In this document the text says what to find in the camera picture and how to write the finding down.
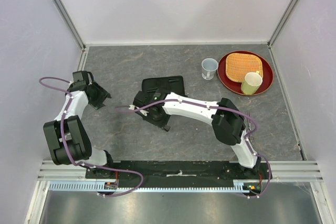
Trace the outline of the black zippered tool case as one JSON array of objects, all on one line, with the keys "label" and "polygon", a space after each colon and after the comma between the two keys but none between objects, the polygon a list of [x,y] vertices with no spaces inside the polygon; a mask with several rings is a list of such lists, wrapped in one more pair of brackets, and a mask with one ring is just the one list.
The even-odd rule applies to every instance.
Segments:
[{"label": "black zippered tool case", "polygon": [[187,97],[182,76],[147,78],[142,81],[142,91],[154,93],[157,89],[164,89]]}]

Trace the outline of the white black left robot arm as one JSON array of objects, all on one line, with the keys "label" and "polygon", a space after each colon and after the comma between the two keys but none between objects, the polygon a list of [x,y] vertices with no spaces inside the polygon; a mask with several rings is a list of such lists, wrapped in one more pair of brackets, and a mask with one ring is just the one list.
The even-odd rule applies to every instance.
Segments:
[{"label": "white black left robot arm", "polygon": [[81,121],[86,106],[100,109],[107,98],[111,98],[110,93],[95,81],[78,81],[69,86],[60,113],[43,126],[55,165],[81,166],[96,178],[111,178],[115,175],[111,155],[107,151],[92,147]]}]

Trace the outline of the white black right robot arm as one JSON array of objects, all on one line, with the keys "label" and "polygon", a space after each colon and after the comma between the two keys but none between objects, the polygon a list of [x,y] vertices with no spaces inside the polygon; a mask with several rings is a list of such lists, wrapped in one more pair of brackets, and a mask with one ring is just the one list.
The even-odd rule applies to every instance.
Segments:
[{"label": "white black right robot arm", "polygon": [[245,178],[254,178],[259,173],[261,158],[249,141],[252,130],[245,125],[246,119],[253,120],[241,113],[230,99],[201,101],[157,89],[153,93],[139,91],[129,110],[165,131],[170,129],[167,123],[172,115],[206,123],[212,127],[219,142],[231,147]]}]

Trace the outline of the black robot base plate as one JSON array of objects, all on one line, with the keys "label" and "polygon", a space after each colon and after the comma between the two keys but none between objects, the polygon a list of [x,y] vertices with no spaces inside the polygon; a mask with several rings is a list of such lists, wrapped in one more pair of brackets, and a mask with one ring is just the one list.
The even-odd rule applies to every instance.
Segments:
[{"label": "black robot base plate", "polygon": [[87,167],[86,179],[102,182],[99,193],[130,192],[243,192],[259,194],[262,183],[269,183],[268,163],[257,158],[253,168],[230,161],[120,161],[111,167]]}]

